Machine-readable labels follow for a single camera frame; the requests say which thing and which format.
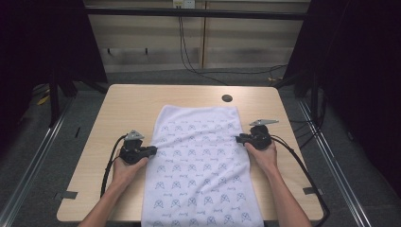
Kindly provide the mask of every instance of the wooden table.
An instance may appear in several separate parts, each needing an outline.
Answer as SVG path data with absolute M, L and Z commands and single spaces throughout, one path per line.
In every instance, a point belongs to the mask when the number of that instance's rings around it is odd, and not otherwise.
M 233 101 L 225 102 L 222 96 L 230 95 Z M 86 146 L 67 191 L 78 192 L 74 200 L 64 199 L 57 214 L 60 221 L 81 221 L 99 200 L 104 169 L 115 141 L 131 130 L 145 136 L 148 146 L 159 112 L 166 104 L 182 107 L 237 106 L 242 130 L 249 133 L 249 123 L 256 119 L 276 119 L 268 125 L 270 133 L 283 138 L 302 159 L 294 134 L 288 122 L 283 103 L 274 88 L 234 86 L 184 85 L 113 85 L 106 95 Z M 310 187 L 304 172 L 291 154 L 277 144 L 278 165 L 288 188 L 304 208 L 310 219 L 323 216 L 316 195 L 305 195 L 303 188 Z M 251 177 L 262 216 L 265 220 L 277 219 L 269 183 L 252 155 Z M 140 221 L 145 185 L 145 168 L 116 205 L 110 219 Z

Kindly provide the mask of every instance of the human hand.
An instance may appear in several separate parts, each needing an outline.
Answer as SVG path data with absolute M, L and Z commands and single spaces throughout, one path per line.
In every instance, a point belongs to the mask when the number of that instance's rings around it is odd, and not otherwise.
M 120 186 L 127 187 L 135 178 L 136 172 L 148 162 L 148 158 L 142 158 L 134 165 L 128 165 L 121 158 L 116 158 L 113 164 L 113 180 Z
M 245 148 L 253 155 L 265 173 L 273 167 L 277 168 L 277 148 L 274 141 L 271 141 L 271 144 L 264 150 L 256 149 L 250 143 L 245 143 Z

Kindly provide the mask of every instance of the small round object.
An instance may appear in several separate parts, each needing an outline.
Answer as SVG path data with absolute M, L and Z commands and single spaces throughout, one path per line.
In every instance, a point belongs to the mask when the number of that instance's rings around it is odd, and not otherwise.
M 230 95 L 224 95 L 221 99 L 223 99 L 223 101 L 225 101 L 225 102 L 233 101 L 233 97 Z

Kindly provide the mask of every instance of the human arm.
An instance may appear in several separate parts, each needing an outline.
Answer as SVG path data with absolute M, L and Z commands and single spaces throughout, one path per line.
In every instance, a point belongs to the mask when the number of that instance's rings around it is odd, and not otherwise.
M 124 193 L 128 185 L 130 185 L 136 172 L 147 162 L 148 158 L 143 158 L 135 165 L 129 166 L 126 165 L 121 158 L 115 159 L 112 182 L 95 207 L 79 226 L 105 226 L 118 199 Z
M 255 157 L 256 162 L 269 179 L 280 226 L 311 226 L 305 211 L 289 191 L 278 169 L 277 149 L 274 141 L 265 150 L 258 150 L 249 143 L 245 143 L 245 147 Z

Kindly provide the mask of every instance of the white towel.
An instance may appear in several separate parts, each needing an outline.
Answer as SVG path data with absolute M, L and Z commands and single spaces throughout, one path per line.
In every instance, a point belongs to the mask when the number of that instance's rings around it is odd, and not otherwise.
M 142 226 L 263 226 L 236 107 L 164 106 L 151 144 Z

